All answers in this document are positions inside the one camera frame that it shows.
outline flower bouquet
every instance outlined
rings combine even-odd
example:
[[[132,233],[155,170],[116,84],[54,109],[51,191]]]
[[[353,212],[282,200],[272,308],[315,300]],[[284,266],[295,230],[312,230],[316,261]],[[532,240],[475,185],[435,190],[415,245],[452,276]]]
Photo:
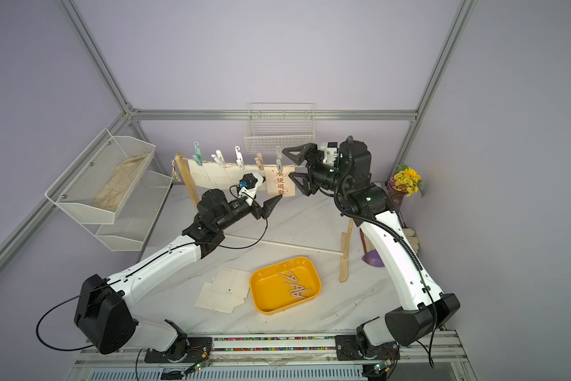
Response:
[[[422,190],[421,175],[407,165],[397,166],[397,173],[389,179],[387,184],[387,195],[393,205],[399,209],[402,206],[403,197],[410,197],[412,194]]]

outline keychain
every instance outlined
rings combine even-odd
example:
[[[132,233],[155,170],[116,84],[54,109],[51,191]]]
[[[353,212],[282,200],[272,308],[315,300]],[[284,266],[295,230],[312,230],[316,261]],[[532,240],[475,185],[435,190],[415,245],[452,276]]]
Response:
[[[177,171],[175,169],[175,160],[171,161],[171,166],[173,167],[173,172],[171,172],[171,177],[177,182],[179,182],[179,176],[177,175]]]

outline ventilation grille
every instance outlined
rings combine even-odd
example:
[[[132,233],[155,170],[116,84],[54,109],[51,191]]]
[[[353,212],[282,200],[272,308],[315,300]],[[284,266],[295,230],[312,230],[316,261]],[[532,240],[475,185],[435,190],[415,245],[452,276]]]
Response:
[[[140,381],[160,380],[163,373],[182,371],[186,368],[142,368],[138,370]],[[95,368],[89,378],[95,380],[136,380],[135,368]],[[297,380],[297,381],[345,381],[367,380],[358,364],[335,365],[286,365],[270,366],[209,366],[194,372],[187,380]]]

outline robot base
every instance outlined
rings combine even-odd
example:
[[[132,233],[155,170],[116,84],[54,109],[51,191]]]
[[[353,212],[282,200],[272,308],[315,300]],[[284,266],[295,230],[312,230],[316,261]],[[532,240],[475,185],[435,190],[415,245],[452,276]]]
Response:
[[[389,346],[391,353],[395,353],[397,349],[393,348],[391,343],[385,343],[381,347],[376,348],[376,355],[368,356],[364,358],[360,354],[359,347],[357,346],[357,341],[355,340],[355,335],[338,335],[335,337],[336,341],[336,358],[339,361],[351,361],[351,360],[387,360],[390,358],[394,360],[393,356],[384,347]]]
[[[198,349],[202,351],[205,348],[205,352],[209,354],[211,351],[211,346],[213,343],[213,339],[210,337],[189,337],[188,342],[190,343],[191,348],[199,347]],[[154,351],[150,349],[146,353],[146,357],[144,358],[143,362],[146,364],[157,364],[157,363],[170,363],[169,360],[165,358],[164,352]],[[188,351],[186,356],[181,361],[182,363],[195,363],[202,359],[203,353],[199,351]]]

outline wooden stand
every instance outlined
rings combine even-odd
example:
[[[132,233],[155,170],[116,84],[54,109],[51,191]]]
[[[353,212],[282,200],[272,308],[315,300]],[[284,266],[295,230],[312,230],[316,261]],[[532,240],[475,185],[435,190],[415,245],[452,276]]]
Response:
[[[340,259],[340,283],[344,283],[349,278],[349,244],[351,242],[351,233],[353,232],[353,219],[349,220],[349,227],[346,233],[342,233],[342,258]]]
[[[188,160],[186,160],[182,152],[178,152],[175,155],[175,163],[177,164],[179,172],[182,174],[183,183],[184,185],[186,185],[188,194],[190,194],[190,199],[192,200],[192,204],[194,204],[195,210],[199,211],[199,209],[196,207],[196,205],[199,203],[199,194],[196,192],[195,181],[192,179],[192,176],[190,175]]]
[[[178,152],[175,155],[175,163],[177,164],[177,168],[179,169],[179,172],[182,174],[183,183],[186,185],[186,189],[188,190],[188,194],[190,194],[190,199],[192,200],[192,203],[194,204],[195,209],[197,211],[199,211],[198,208],[196,207],[196,205],[199,203],[199,195],[196,192],[195,181],[192,179],[192,176],[190,175],[190,168],[188,167],[188,160],[183,156],[182,152]],[[346,282],[347,278],[349,278],[349,244],[351,242],[351,233],[353,232],[353,225],[354,225],[353,219],[350,219],[349,220],[349,227],[347,228],[347,232],[342,233],[342,235],[341,235],[342,257],[340,259],[340,283]],[[242,240],[251,240],[250,238],[237,237],[237,236],[233,236],[233,235],[227,235],[227,237],[239,238]],[[341,254],[340,252],[334,252],[332,250],[306,248],[306,247],[302,247],[302,246],[298,246],[298,245],[285,244],[285,243],[279,243],[279,242],[270,242],[270,241],[263,241],[263,242],[269,243],[269,244],[275,244],[278,246],[288,246],[288,247],[297,248],[297,249],[307,249],[307,250],[317,251],[317,252]]]

